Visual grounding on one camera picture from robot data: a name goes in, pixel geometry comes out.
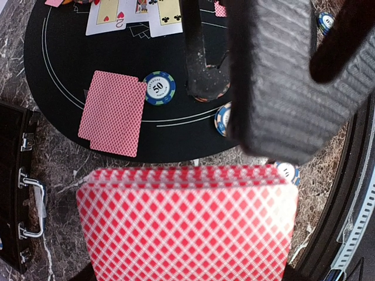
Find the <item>blue chip mat edge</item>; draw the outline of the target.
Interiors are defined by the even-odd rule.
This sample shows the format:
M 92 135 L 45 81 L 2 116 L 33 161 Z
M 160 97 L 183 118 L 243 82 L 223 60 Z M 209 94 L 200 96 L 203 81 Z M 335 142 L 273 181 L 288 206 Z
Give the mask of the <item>blue chip mat edge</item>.
M 229 122 L 231 112 L 231 102 L 228 102 L 221 106 L 214 117 L 214 124 L 219 132 L 223 137 L 227 136 L 227 124 Z

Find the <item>blue white chip stack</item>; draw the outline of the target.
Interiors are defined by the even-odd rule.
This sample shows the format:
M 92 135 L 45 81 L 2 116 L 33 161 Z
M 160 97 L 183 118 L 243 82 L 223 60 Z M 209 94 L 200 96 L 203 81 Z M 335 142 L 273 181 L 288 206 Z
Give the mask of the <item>blue white chip stack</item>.
M 287 162 L 275 162 L 274 166 L 278 169 L 279 173 L 292 184 L 296 186 L 300 184 L 301 177 L 298 167 Z

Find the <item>red-backed card deck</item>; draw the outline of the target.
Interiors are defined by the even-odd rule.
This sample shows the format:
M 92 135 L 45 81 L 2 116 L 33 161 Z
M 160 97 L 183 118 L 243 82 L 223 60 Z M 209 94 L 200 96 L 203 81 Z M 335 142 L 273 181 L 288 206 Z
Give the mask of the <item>red-backed card deck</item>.
M 298 188 L 271 165 L 133 167 L 76 199 L 97 280 L 281 280 Z

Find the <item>dealt card front player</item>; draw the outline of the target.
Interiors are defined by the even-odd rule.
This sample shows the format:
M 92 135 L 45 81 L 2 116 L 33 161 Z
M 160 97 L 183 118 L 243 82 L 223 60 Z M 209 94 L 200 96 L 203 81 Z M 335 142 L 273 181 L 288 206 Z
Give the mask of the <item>dealt card front player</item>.
M 225 18 L 227 16 L 226 7 L 223 1 L 214 1 L 214 13 L 218 18 Z

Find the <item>black poker chip case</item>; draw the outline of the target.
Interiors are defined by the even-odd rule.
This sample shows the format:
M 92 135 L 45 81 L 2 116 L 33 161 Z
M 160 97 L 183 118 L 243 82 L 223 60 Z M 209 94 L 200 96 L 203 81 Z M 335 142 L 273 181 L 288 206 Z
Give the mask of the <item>black poker chip case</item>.
M 31 177 L 37 113 L 1 102 L 1 259 L 20 273 L 45 231 L 45 185 Z

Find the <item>round black poker mat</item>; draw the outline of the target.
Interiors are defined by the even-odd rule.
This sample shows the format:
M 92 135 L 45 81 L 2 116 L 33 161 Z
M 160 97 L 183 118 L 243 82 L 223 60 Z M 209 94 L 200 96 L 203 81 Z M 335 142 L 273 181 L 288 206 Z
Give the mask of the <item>round black poker mat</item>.
M 145 78 L 165 71 L 176 81 L 166 105 L 145 104 L 136 162 L 183 162 L 214 155 L 235 146 L 214 126 L 217 109 L 230 93 L 202 103 L 186 92 L 185 43 L 182 34 L 150 37 L 148 25 L 129 25 L 116 32 L 86 35 L 88 7 L 58 8 L 37 1 L 25 35 L 24 64 L 30 91 L 46 119 L 82 147 L 78 130 L 85 90 L 96 70 Z

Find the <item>dealt card player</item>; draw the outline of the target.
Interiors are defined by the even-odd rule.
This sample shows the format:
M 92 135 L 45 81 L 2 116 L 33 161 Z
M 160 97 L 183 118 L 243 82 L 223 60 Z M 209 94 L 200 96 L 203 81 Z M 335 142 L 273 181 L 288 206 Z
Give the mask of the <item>dealt card player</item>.
M 218 18 L 225 18 L 227 16 L 226 7 L 223 1 L 214 1 L 214 13 Z
M 45 0 L 45 5 L 57 8 L 61 5 L 66 5 L 71 2 L 72 0 Z
M 146 83 L 137 77 L 96 70 L 89 87 L 78 137 L 90 149 L 135 157 Z

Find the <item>blue chip mat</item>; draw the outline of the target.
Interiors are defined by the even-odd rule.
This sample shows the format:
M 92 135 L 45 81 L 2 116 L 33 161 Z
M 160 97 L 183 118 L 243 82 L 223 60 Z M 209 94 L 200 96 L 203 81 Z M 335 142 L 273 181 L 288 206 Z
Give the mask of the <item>blue chip mat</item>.
M 321 12 L 317 18 L 318 29 L 324 36 L 328 34 L 331 27 L 333 26 L 334 17 L 332 14 L 327 12 Z

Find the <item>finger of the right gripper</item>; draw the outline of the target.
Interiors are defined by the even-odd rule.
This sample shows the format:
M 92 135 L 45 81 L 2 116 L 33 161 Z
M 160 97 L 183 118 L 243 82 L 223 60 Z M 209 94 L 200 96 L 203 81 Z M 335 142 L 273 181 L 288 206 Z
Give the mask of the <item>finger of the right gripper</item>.
M 193 81 L 194 74 L 200 72 L 204 67 L 208 66 L 206 63 L 204 34 L 200 17 L 199 2 L 180 1 L 180 11 L 182 14 L 182 27 L 185 37 L 187 72 L 186 89 L 187 94 L 192 96 L 190 91 L 192 88 L 191 83 Z M 221 70 L 227 70 L 229 72 L 229 60 L 227 55 L 228 51 L 225 51 L 220 61 L 214 65 Z
M 317 51 L 310 1 L 228 1 L 229 136 L 308 162 L 374 90 L 374 2 L 346 1 Z

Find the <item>brown chip mat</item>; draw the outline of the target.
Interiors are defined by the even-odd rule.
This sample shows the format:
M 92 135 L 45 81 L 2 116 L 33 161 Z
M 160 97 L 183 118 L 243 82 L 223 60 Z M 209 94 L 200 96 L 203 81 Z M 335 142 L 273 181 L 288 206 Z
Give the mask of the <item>brown chip mat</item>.
M 216 100 L 230 87 L 229 72 L 209 64 L 194 74 L 191 86 L 190 92 L 195 98 L 205 102 Z

